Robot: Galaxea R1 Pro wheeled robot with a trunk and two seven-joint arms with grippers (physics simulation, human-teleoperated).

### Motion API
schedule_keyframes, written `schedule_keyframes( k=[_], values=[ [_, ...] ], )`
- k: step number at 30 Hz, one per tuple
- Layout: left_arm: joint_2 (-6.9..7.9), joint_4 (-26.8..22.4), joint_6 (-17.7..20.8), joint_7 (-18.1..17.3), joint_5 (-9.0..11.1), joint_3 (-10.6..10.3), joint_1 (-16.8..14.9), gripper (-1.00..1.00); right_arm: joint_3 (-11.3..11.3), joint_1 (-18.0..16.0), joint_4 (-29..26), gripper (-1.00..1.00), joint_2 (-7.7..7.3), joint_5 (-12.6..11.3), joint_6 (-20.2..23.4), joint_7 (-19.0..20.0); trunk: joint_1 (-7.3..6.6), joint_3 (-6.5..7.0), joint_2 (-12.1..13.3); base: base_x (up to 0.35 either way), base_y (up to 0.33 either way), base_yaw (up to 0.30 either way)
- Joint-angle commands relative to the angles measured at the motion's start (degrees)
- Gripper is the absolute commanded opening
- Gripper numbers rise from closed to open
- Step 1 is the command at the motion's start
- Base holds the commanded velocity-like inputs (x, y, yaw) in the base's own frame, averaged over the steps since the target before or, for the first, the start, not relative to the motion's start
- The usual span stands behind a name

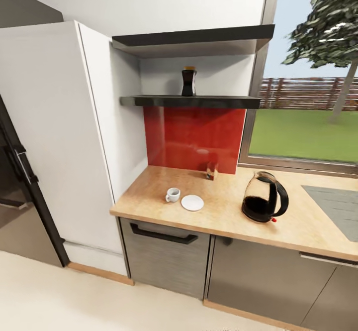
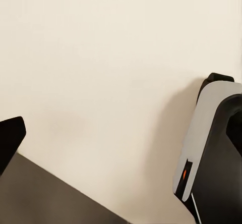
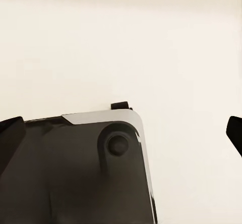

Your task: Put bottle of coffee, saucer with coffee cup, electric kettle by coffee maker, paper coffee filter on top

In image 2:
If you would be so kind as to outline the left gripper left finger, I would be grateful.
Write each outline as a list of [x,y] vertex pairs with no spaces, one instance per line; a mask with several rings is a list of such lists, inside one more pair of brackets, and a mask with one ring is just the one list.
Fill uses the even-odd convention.
[[0,122],[0,177],[26,136],[22,117]]

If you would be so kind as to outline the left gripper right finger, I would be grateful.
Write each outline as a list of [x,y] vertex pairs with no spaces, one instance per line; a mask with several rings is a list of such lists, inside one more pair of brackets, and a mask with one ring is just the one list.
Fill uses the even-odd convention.
[[242,156],[242,118],[230,116],[226,134]]

